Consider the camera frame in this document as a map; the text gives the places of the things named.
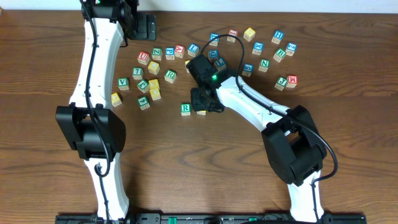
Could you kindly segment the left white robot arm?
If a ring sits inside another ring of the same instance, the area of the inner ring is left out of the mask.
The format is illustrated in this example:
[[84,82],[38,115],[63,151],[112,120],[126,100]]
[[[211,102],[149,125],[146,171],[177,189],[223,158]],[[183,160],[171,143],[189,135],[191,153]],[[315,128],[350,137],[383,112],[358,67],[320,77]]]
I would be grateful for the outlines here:
[[156,17],[138,12],[138,0],[81,1],[85,47],[75,90],[55,119],[72,150],[89,169],[98,210],[57,215],[56,223],[134,223],[123,187],[120,157],[126,126],[113,112],[111,90],[116,58],[129,40],[155,40]]

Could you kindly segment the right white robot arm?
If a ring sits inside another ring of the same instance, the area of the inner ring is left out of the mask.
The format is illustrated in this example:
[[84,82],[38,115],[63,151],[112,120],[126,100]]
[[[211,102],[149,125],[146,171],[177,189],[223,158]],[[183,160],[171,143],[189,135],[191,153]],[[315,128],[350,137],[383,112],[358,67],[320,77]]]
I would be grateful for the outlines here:
[[318,181],[327,151],[308,110],[303,106],[290,109],[269,100],[234,70],[217,70],[202,54],[186,68],[198,84],[191,90],[192,108],[219,113],[230,108],[254,125],[261,132],[270,166],[288,185],[292,218],[320,221],[324,210]]

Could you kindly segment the green R block placed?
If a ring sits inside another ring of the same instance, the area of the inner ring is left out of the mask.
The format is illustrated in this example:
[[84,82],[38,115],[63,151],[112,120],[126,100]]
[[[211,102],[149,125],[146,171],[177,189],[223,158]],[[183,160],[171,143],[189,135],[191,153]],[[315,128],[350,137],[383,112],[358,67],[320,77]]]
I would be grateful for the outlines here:
[[180,112],[182,116],[190,116],[191,115],[191,105],[190,103],[182,103],[180,105]]

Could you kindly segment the yellow O block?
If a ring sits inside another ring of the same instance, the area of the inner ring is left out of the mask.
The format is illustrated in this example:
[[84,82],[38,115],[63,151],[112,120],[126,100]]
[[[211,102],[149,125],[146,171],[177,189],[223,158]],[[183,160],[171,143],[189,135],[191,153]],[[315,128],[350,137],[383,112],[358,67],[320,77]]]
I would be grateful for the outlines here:
[[206,111],[205,110],[197,111],[197,114],[205,116],[206,115]]
[[150,95],[151,95],[151,98],[153,101],[161,99],[161,94],[160,94],[159,88],[150,89]]

